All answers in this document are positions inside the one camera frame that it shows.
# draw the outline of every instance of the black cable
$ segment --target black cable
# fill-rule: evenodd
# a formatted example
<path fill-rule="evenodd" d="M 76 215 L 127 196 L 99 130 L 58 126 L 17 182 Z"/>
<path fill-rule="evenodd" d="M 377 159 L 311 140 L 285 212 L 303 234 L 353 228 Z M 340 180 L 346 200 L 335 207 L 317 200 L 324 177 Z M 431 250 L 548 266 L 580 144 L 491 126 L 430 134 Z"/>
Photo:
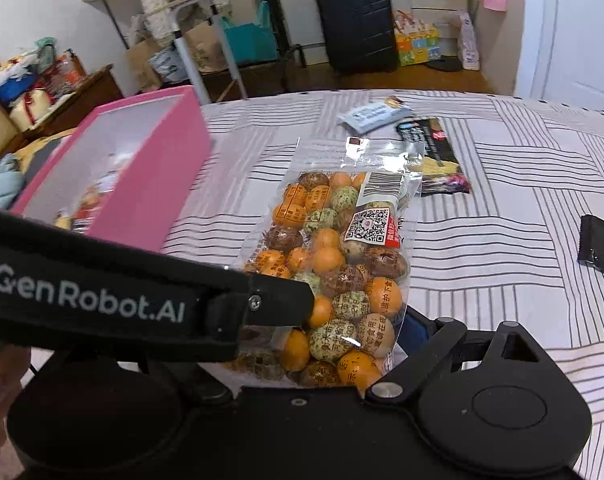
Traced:
<path fill-rule="evenodd" d="M 124 39 L 124 35 L 122 34 L 122 31 L 118 27 L 118 22 L 115 21 L 115 16 L 111 12 L 111 7 L 109 7 L 109 4 L 107 3 L 106 0 L 102 0 L 102 2 L 104 3 L 104 7 L 106 7 L 106 11 L 109 13 L 109 17 L 111 19 L 111 22 L 113 23 L 113 27 L 115 27 L 115 30 L 118 31 L 118 36 L 122 40 L 122 43 L 124 44 L 124 48 L 126 48 L 128 50 L 127 40 Z"/>

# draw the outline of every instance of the colorful gift bag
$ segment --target colorful gift bag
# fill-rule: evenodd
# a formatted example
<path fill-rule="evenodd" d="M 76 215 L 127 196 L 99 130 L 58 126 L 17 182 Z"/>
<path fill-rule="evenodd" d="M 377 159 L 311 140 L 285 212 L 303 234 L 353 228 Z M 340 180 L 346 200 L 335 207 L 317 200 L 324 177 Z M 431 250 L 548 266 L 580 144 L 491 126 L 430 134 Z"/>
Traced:
<path fill-rule="evenodd" d="M 394 20 L 401 66 L 440 59 L 437 28 L 402 10 L 394 11 Z"/>

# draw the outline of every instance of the black package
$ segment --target black package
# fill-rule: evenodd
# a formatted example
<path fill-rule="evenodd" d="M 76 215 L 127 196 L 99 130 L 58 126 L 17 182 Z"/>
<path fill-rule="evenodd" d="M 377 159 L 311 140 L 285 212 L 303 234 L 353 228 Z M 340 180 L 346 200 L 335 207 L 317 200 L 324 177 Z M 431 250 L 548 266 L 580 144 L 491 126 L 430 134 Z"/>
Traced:
<path fill-rule="evenodd" d="M 582 217 L 578 261 L 592 264 L 604 272 L 604 220 L 597 216 Z"/>
<path fill-rule="evenodd" d="M 447 134 L 435 119 L 403 121 L 396 131 L 404 142 L 425 143 L 422 196 L 434 193 L 468 193 L 466 176 L 448 143 Z"/>

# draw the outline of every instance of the gift box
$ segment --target gift box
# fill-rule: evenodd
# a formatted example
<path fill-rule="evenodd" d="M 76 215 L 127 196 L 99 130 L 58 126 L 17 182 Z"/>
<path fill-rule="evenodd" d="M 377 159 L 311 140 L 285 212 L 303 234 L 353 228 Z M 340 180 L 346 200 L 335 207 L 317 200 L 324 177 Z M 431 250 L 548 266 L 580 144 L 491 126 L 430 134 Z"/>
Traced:
<path fill-rule="evenodd" d="M 53 224 L 104 175 L 110 156 L 130 154 L 86 235 L 159 252 L 209 152 L 191 86 L 108 103 L 49 158 L 12 211 Z"/>
<path fill-rule="evenodd" d="M 394 11 L 394 19 L 401 66 L 440 59 L 437 28 L 402 10 Z"/>

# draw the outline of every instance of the wooden furniture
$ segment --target wooden furniture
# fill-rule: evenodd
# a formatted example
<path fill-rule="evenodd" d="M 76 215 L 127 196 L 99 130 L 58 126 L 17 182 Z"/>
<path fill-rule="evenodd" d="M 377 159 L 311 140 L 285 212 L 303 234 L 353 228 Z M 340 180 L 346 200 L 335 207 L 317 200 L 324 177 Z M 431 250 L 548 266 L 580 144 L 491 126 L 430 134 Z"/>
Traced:
<path fill-rule="evenodd" d="M 75 128 L 96 106 L 122 99 L 120 87 L 111 75 L 112 64 L 102 67 L 82 80 L 71 95 L 36 127 L 17 134 L 0 156 L 12 153 L 40 137 L 48 137 Z"/>

